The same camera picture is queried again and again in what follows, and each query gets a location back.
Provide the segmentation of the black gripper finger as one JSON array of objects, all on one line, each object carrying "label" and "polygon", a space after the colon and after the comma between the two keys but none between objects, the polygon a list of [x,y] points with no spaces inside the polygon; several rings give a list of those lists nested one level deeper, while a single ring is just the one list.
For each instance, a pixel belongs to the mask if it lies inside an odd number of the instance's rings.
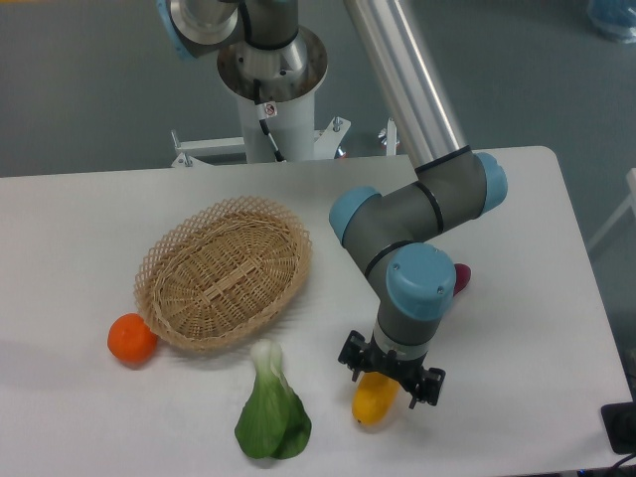
[{"label": "black gripper finger", "polygon": [[352,381],[356,382],[361,373],[366,372],[370,365],[368,360],[369,344],[364,336],[352,330],[340,351],[338,362],[352,372]]},{"label": "black gripper finger", "polygon": [[404,389],[411,395],[408,407],[415,408],[418,403],[436,406],[445,377],[446,372],[438,368],[419,367],[412,371],[404,381]]}]

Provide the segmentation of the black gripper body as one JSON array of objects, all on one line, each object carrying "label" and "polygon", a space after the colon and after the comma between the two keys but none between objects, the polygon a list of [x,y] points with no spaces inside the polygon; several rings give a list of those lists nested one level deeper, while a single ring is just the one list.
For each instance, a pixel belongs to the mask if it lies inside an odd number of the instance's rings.
[{"label": "black gripper body", "polygon": [[423,387],[422,365],[426,354],[413,360],[401,360],[384,353],[377,347],[369,346],[362,352],[362,357],[362,372],[365,375],[377,373],[393,379],[406,391],[414,391]]}]

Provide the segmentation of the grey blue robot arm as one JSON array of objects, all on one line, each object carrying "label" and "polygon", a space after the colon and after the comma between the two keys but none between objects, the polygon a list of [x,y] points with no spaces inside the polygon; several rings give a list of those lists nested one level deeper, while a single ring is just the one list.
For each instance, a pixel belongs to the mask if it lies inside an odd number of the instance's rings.
[{"label": "grey blue robot arm", "polygon": [[[294,1],[161,1],[177,53],[218,56],[238,101],[250,163],[308,161],[325,137],[314,132],[314,94],[327,71],[321,40],[298,20]],[[499,206],[503,168],[463,138],[402,1],[350,1],[347,11],[379,80],[415,180],[392,193],[360,187],[333,205],[330,225],[379,296],[370,338],[352,332],[339,360],[354,374],[397,381],[413,402],[436,404],[445,378],[423,361],[454,292],[452,260],[430,240]]]}]

